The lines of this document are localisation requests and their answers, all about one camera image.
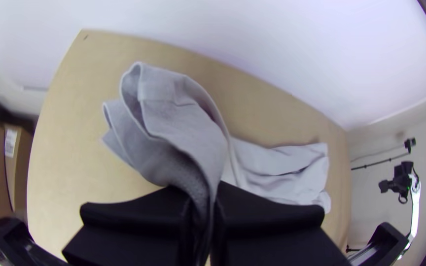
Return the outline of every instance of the tabletop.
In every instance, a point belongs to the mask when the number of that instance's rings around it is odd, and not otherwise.
[[[32,145],[27,187],[29,231],[59,258],[81,228],[86,202],[120,202],[156,191],[101,142],[102,102],[116,99],[121,75],[136,62],[184,73],[212,96],[230,133],[264,146],[328,143],[326,190],[331,212],[322,228],[343,248],[351,212],[345,132],[274,86],[193,52],[138,37],[82,30],[50,85]]]

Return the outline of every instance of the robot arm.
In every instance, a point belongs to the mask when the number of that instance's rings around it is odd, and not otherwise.
[[[420,211],[420,188],[421,184],[419,179],[413,174],[409,174],[409,178],[412,181],[412,185],[410,187],[410,199],[412,200],[412,223],[410,225],[410,232],[407,235],[407,239],[409,239],[409,243],[405,246],[404,250],[397,258],[400,260],[402,256],[407,252],[414,240],[415,236],[417,236],[417,228],[419,226],[419,211]]]

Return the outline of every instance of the white cloth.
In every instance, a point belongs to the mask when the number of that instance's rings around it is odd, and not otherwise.
[[[326,143],[266,149],[231,139],[234,154],[229,155],[221,180],[274,202],[316,204],[330,212],[331,198],[324,190],[329,166]],[[231,163],[238,165],[238,174],[230,170]]]
[[[204,229],[196,236],[197,265],[208,255],[220,179],[275,202],[330,211],[325,143],[267,149],[232,138],[197,82],[140,62],[122,76],[120,94],[103,104],[110,128],[103,141],[150,182],[189,194]]]

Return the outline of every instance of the black cable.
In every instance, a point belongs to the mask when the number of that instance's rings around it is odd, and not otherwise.
[[[358,170],[358,169],[363,169],[363,168],[366,169],[366,168],[368,168],[370,166],[376,166],[376,165],[380,165],[380,164],[383,164],[383,163],[386,163],[386,162],[392,162],[392,160],[399,159],[399,158],[402,158],[402,157],[407,156],[407,155],[409,155],[409,153],[403,153],[401,155],[397,155],[397,156],[389,158],[389,159],[378,161],[378,162],[372,163],[370,165],[363,165],[363,166],[358,166],[358,167],[351,168],[351,171]]]
[[[414,172],[415,177],[417,178],[417,184],[418,184],[418,183],[420,183],[419,175],[417,174],[417,172],[415,172],[415,168],[414,168],[414,166],[412,166],[412,171]]]

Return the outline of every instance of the barcode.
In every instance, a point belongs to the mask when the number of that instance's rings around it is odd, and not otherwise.
[[[7,129],[6,140],[4,142],[4,155],[13,158],[14,157],[14,146],[16,145],[17,131]]]
[[[6,142],[4,144],[4,151],[7,154],[14,154],[14,145],[12,145],[12,143]]]

